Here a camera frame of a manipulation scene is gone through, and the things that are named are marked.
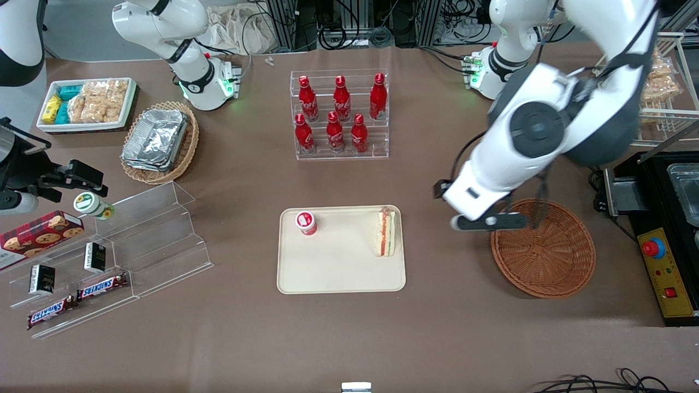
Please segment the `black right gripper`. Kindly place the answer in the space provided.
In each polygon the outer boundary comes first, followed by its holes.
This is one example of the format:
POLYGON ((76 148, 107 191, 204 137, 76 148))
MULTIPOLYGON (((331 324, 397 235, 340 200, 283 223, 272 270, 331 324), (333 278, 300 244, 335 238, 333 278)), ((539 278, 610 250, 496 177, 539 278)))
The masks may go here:
POLYGON ((22 131, 11 124, 11 119, 1 119, 2 190, 38 187, 38 197, 48 201, 62 201, 59 189, 79 189, 108 195, 103 186, 103 173, 77 159, 64 166, 55 164, 48 157, 51 142, 22 131), (65 184, 66 178, 83 184, 65 184))

